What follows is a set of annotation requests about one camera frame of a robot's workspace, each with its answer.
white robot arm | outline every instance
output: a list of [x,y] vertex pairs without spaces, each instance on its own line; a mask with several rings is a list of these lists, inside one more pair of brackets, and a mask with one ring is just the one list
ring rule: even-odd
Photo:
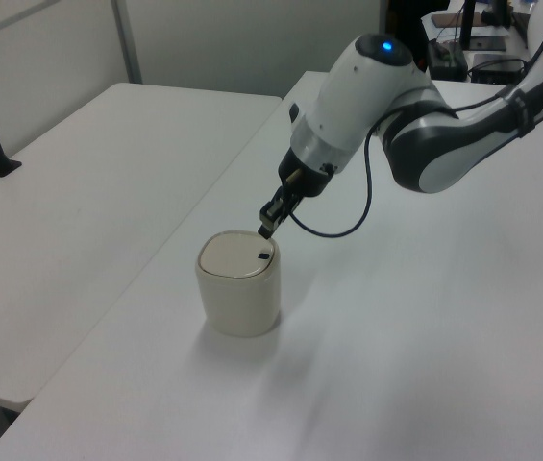
[[543,120],[542,47],[531,64],[520,84],[459,119],[401,42],[361,36],[339,57],[310,110],[291,108],[282,186],[260,211],[259,233],[269,238],[304,197],[319,195],[372,126],[399,185],[426,193],[450,187]]

beige container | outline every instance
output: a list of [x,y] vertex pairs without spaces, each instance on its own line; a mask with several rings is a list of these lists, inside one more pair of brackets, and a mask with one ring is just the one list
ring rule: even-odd
[[196,260],[203,306],[210,324],[232,336],[257,336],[280,313],[280,248],[255,232],[213,236]]

electronic device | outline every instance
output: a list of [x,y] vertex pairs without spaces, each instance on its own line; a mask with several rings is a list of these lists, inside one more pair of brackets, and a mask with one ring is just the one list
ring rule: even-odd
[[[543,30],[543,10],[539,13],[536,8],[531,16],[531,24],[538,26],[534,30]],[[259,234],[270,238],[286,217],[294,219],[295,208],[324,191],[363,139],[367,152],[373,135],[382,142],[395,182],[424,193],[447,189],[508,142],[525,136],[543,120],[543,40],[537,42],[518,85],[502,88],[470,106],[481,107],[475,113],[459,118],[416,68],[405,45],[390,36],[356,39],[334,64],[313,104],[290,108],[292,136],[278,168],[281,185],[260,210]]]
[[456,42],[430,41],[426,58],[432,79],[464,82],[467,78],[467,62],[463,50]]
[[478,53],[472,66],[473,84],[518,84],[523,75],[523,63],[516,56]]

container lid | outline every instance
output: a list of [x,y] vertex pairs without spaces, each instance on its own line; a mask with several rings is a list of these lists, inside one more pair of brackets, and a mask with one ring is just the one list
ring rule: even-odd
[[199,264],[219,277],[246,279],[263,272],[274,256],[273,243],[257,233],[232,230],[215,235],[201,252]]

white table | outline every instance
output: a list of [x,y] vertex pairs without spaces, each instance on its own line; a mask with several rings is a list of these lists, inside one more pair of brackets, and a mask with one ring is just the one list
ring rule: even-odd
[[[543,123],[447,191],[397,186],[372,142],[356,234],[284,223],[282,321],[253,339],[205,324],[194,261],[251,230],[278,185],[307,73],[0,440],[0,460],[543,459]],[[439,83],[452,104],[495,86]],[[361,158],[298,215],[360,215]]]
[[0,179],[0,405],[20,411],[279,98],[115,85]]

